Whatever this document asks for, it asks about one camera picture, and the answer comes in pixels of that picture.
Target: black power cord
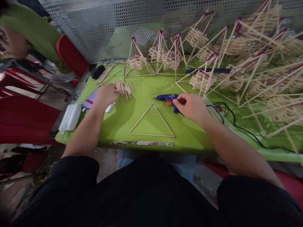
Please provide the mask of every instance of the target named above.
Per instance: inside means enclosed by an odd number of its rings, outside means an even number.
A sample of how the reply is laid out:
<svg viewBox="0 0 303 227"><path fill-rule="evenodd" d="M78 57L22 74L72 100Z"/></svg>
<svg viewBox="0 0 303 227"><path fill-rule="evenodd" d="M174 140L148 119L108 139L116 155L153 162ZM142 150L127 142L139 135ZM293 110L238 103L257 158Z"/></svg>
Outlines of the black power cord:
<svg viewBox="0 0 303 227"><path fill-rule="evenodd" d="M286 150L286 151L295 153L294 151L292 151L292 150L290 150L290 149L287 149L287 148L284 148L284 147L270 147L270 148L268 148L268 147L264 146L264 145L260 142L260 140L259 140L252 132L250 132L250 131L248 131L248 130L246 130L246 129L244 129L244 128L241 128L240 126L238 126L238 125L236 124L236 115L235 115L234 112L228 107L228 105L227 105L225 102L217 102L217 103L214 103L214 105L220 104L220 103L224 104L225 107L232 113L232 115L233 115L233 117L234 117L234 125L235 125L237 128L242 129L242 130L248 132L249 134L251 134L251 135L256 139L256 141L259 143L259 145L260 145L261 147L263 147L263 148L265 148L265 149L269 149L269 150L280 148L280 149L283 149L283 150ZM219 111L217 110L217 108L216 108L215 106L212 106L212 105L207 105L207 107L208 107L208 106L211 106L211 107L213 107L213 108L216 109L217 113L218 113L218 114L221 116L221 118L222 118L222 124L224 124L224 119L223 119L222 115L219 113Z"/></svg>
<svg viewBox="0 0 303 227"><path fill-rule="evenodd" d="M220 116L221 119L222 119L222 124L224 124L224 118L223 118L223 116L220 114L220 112L218 111L218 109L217 109L215 106L212 106L212 105L207 105L206 107L209 107L209 106L213 107L213 108L217 111L217 113L219 114L219 116Z"/></svg>

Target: white power adapter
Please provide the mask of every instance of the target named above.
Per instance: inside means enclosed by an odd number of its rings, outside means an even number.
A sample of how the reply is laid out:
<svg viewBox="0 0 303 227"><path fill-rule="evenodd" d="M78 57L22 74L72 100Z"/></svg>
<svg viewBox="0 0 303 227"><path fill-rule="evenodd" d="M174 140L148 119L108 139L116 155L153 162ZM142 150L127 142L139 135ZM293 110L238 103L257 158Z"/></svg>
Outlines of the white power adapter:
<svg viewBox="0 0 303 227"><path fill-rule="evenodd" d="M61 124L59 126L59 131L61 131L63 142L65 131L73 131L76 129L79 117L81 114L81 104L74 103L67 106Z"/></svg>

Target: orange trigger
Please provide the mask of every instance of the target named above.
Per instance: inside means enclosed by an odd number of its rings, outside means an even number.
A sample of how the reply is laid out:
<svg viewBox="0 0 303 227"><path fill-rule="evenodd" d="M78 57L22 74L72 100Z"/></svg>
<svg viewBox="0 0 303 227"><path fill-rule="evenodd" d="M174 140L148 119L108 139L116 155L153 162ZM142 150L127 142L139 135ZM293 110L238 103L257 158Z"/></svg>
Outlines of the orange trigger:
<svg viewBox="0 0 303 227"><path fill-rule="evenodd" d="M171 104L171 102L170 102L169 100L167 100L166 105L170 106L170 105L172 105L172 104Z"/></svg>

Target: hand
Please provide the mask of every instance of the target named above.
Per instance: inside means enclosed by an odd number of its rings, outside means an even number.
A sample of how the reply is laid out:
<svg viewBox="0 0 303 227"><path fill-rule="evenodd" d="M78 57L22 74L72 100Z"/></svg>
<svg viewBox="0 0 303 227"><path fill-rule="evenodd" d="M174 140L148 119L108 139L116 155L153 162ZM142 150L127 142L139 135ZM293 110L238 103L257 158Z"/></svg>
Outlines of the hand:
<svg viewBox="0 0 303 227"><path fill-rule="evenodd" d="M199 95L183 93L177 99L174 99L173 103L185 117L196 122L201 127L211 117L203 99Z"/></svg>
<svg viewBox="0 0 303 227"><path fill-rule="evenodd" d="M97 98L94 103L107 108L113 103L120 95L119 92L115 92L117 87L114 84L106 84L97 90Z"/></svg>

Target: person in green shirt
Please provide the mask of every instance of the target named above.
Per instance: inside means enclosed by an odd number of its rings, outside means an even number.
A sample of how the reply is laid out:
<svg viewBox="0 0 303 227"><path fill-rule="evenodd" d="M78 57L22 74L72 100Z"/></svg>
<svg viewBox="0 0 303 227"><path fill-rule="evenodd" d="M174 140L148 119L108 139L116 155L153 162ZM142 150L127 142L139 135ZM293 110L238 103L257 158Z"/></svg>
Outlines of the person in green shirt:
<svg viewBox="0 0 303 227"><path fill-rule="evenodd" d="M72 69L63 62L56 50L58 39L62 36L52 25L30 8L21 4L7 4L0 1L0 24L7 41L0 38L0 44L17 58L25 58L30 48L44 55L57 67L50 80L67 89L76 78Z"/></svg>

